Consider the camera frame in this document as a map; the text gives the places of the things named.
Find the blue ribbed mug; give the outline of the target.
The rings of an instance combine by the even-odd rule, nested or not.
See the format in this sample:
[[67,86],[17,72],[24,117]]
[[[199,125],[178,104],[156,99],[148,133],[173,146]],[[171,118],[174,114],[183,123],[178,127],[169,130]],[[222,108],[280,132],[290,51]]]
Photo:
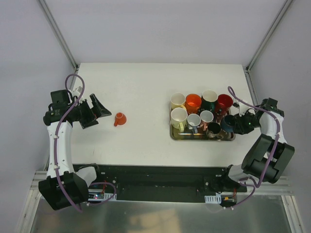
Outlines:
[[233,115],[224,116],[220,123],[222,130],[227,133],[234,132],[235,124],[236,124],[236,121]]

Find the small orange cup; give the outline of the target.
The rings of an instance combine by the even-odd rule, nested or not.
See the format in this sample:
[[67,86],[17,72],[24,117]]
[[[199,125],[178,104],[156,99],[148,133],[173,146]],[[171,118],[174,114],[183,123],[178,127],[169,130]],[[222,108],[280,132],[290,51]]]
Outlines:
[[114,126],[117,127],[118,125],[124,125],[127,122],[127,118],[125,114],[119,112],[115,115],[115,122]]

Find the brown striped mug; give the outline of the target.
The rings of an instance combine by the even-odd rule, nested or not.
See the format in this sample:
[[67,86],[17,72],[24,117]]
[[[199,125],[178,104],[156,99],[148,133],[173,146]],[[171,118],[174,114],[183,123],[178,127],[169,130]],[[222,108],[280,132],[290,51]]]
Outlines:
[[216,122],[211,122],[207,126],[207,132],[206,135],[208,138],[217,138],[217,139],[223,139],[223,136],[221,135],[221,126]]

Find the red mug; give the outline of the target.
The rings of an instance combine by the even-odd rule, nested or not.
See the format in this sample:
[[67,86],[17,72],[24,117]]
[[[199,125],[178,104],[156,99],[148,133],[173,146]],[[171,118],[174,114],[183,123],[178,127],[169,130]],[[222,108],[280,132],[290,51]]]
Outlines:
[[220,94],[215,105],[214,113],[218,116],[224,116],[232,105],[233,99],[229,95]]

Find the pink mug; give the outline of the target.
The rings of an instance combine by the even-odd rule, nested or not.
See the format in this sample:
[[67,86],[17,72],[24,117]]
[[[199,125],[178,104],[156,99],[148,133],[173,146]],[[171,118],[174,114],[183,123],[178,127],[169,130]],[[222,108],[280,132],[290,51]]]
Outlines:
[[214,114],[211,111],[203,110],[200,113],[200,128],[206,132],[208,125],[214,120]]

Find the dark green mug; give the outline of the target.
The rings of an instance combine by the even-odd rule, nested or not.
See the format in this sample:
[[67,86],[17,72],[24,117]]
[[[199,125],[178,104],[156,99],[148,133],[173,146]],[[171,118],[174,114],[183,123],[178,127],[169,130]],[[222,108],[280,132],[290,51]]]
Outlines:
[[218,99],[216,92],[212,90],[206,90],[201,95],[201,108],[213,112]]

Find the grey-blue mug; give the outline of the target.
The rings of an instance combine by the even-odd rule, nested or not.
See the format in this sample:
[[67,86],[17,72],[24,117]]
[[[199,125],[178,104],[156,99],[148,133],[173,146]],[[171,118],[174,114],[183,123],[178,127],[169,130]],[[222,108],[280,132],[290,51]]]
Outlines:
[[198,128],[200,127],[200,124],[201,124],[201,118],[199,115],[197,114],[188,115],[187,127],[193,134],[198,133]]

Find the bright orange mug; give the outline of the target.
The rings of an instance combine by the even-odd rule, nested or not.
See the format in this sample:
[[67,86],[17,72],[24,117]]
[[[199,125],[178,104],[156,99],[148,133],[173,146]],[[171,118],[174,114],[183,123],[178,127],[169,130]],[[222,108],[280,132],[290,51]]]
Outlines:
[[185,108],[188,114],[198,113],[202,104],[201,97],[197,94],[189,94],[186,96]]

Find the pale yellow-green mug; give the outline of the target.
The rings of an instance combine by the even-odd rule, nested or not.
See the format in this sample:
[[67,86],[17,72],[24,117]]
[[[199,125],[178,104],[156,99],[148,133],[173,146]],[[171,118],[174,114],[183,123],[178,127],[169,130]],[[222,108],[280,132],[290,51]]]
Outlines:
[[184,108],[177,107],[171,111],[171,125],[181,133],[186,128],[187,118],[188,113]]

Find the yellow mug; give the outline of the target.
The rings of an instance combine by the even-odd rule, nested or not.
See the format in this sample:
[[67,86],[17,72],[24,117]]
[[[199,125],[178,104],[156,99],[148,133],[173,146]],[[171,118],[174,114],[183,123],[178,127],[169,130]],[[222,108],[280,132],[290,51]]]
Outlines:
[[173,110],[175,108],[180,107],[186,110],[185,102],[186,102],[186,97],[182,93],[174,93],[171,96],[171,109]]

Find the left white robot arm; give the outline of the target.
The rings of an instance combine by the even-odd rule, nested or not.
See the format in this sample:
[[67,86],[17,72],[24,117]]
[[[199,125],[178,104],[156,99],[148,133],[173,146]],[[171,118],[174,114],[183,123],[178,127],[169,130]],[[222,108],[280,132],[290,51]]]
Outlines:
[[82,97],[83,89],[51,92],[52,103],[43,117],[50,140],[49,166],[46,178],[38,183],[38,189],[53,210],[61,210],[72,204],[88,200],[88,187],[99,188],[103,183],[97,164],[83,165],[74,170],[71,156],[73,123],[83,129],[97,125],[98,118],[111,112],[90,95],[92,107]]

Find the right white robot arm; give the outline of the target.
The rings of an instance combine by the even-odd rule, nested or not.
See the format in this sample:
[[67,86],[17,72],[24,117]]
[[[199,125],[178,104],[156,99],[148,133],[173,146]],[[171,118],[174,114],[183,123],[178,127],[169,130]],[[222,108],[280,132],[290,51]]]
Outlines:
[[264,99],[255,107],[254,113],[247,110],[242,115],[234,115],[233,133],[245,135],[259,128],[260,136],[240,165],[226,168],[224,176],[219,179],[223,191],[238,189],[243,181],[251,178],[258,179],[255,187],[279,180],[295,152],[284,138],[283,120],[284,112],[277,108],[277,100],[272,98]]

